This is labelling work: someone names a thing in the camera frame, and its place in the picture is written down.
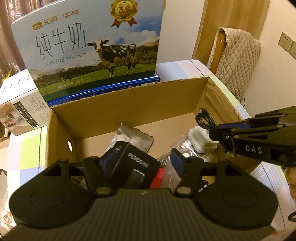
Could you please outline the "white power adapter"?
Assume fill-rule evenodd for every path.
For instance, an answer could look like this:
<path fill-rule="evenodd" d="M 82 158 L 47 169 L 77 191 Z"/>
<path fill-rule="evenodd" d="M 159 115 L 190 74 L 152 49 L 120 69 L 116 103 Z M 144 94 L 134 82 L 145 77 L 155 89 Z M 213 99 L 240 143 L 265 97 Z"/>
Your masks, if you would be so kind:
<path fill-rule="evenodd" d="M 218 146 L 217 141 L 210 139 L 209 131 L 200 126 L 194 126 L 194 128 L 191 128 L 187 133 L 187 136 L 194 149 L 201 154 L 213 152 Z"/>

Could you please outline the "black Flyco shaver box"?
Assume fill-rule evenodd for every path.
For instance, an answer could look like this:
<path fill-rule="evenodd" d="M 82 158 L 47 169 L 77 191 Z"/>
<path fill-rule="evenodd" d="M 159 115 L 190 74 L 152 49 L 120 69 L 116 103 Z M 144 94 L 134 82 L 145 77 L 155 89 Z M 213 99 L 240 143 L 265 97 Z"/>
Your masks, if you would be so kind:
<path fill-rule="evenodd" d="M 132 144 L 117 141 L 99 158 L 104 177 L 112 189 L 149 189 L 160 162 Z"/>

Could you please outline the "red toy figure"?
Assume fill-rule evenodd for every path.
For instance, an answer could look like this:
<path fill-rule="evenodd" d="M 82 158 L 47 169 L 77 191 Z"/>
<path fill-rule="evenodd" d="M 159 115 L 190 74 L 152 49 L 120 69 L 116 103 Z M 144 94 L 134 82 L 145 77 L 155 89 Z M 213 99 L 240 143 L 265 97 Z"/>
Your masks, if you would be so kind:
<path fill-rule="evenodd" d="M 165 173 L 165 168 L 159 168 L 156 176 L 154 177 L 153 181 L 150 184 L 150 189 L 158 189 L 161 187 L 161 183 L 163 180 L 163 176 Z"/>

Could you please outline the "silver green foil bag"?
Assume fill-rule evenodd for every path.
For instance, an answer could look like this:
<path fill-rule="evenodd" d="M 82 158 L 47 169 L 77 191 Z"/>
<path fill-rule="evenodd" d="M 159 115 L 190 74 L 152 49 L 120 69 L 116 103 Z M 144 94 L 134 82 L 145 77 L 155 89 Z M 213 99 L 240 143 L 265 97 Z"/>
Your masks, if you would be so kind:
<path fill-rule="evenodd" d="M 154 137 L 140 131 L 137 128 L 121 123 L 106 152 L 115 146 L 117 141 L 128 142 L 141 151 L 147 153 L 154 142 Z"/>

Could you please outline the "translucent plastic cup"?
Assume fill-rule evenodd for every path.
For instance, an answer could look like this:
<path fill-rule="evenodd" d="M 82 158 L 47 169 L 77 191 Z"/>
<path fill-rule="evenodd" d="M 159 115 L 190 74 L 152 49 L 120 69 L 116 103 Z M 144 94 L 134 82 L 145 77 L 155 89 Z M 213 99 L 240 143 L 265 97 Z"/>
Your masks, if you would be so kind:
<path fill-rule="evenodd" d="M 171 164 L 171 161 L 168 160 L 165 166 L 165 172 L 162 178 L 161 188 L 169 188 L 171 192 L 174 193 L 180 181 L 181 178 L 175 171 L 175 168 Z"/>

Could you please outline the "clear zip bag white pad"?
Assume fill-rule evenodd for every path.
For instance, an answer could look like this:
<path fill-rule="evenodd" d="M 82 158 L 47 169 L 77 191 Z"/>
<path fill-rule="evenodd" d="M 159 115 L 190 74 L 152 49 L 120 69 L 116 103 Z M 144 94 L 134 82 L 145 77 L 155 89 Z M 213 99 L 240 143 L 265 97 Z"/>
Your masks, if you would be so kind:
<path fill-rule="evenodd" d="M 171 148 L 177 149 L 184 157 L 198 157 L 203 159 L 205 162 L 215 161 L 215 156 L 212 153 L 201 154 L 195 150 L 193 144 L 186 135 L 182 135 L 174 143 L 172 143 Z"/>

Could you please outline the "brown cardboard box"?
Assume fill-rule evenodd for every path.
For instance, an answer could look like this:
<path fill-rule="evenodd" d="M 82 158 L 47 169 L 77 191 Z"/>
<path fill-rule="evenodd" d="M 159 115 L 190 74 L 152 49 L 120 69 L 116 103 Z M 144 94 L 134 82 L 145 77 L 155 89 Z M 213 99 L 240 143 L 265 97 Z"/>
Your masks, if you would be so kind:
<path fill-rule="evenodd" d="M 201 108 L 217 124 L 249 118 L 234 95 L 211 76 L 137 86 L 55 106 L 49 111 L 46 165 L 102 156 L 121 123 L 153 136 L 149 154 L 158 158 L 196 125 Z"/>

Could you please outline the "beige quilted chair cover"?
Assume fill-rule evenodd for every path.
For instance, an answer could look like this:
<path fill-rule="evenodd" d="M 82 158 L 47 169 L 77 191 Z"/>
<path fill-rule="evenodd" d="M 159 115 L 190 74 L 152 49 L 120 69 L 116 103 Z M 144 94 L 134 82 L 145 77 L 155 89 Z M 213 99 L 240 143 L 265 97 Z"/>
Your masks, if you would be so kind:
<path fill-rule="evenodd" d="M 261 43 L 249 32 L 241 29 L 220 27 L 208 59 L 207 68 L 214 67 L 215 54 L 222 42 L 219 34 L 225 36 L 225 48 L 219 57 L 213 73 L 238 99 L 244 97 L 261 53 Z"/>

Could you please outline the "checkered bed sheet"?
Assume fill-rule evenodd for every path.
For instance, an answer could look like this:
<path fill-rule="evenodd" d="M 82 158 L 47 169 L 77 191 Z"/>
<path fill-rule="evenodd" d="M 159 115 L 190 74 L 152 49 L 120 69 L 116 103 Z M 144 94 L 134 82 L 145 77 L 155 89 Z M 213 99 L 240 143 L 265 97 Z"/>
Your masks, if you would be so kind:
<path fill-rule="evenodd" d="M 295 240 L 252 165 L 295 165 L 295 108 L 245 119 L 215 76 L 50 109 L 46 169 L 17 189 L 4 240 Z"/>

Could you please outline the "white appliance box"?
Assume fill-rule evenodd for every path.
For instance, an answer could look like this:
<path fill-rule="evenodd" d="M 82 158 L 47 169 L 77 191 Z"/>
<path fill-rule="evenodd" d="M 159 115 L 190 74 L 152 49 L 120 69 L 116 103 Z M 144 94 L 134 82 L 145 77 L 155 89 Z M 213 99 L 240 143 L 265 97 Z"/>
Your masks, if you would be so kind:
<path fill-rule="evenodd" d="M 1 123 L 18 136 L 46 126 L 49 107 L 27 69 L 1 86 Z"/>

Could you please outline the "blue milk carton box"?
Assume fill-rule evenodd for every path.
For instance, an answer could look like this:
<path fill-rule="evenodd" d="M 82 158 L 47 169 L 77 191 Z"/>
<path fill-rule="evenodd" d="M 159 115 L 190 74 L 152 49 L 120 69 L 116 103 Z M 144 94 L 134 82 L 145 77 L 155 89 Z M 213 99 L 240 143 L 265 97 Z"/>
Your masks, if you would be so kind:
<path fill-rule="evenodd" d="M 55 1 L 11 24 L 44 100 L 156 75 L 163 1 Z"/>

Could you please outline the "wall power socket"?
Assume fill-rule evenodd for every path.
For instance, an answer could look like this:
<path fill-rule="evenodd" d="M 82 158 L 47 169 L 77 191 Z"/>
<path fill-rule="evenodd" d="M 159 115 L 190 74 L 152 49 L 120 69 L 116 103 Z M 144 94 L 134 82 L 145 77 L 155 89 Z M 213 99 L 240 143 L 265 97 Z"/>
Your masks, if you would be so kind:
<path fill-rule="evenodd" d="M 282 32 L 278 44 L 296 59 L 296 42 L 291 37 Z"/>

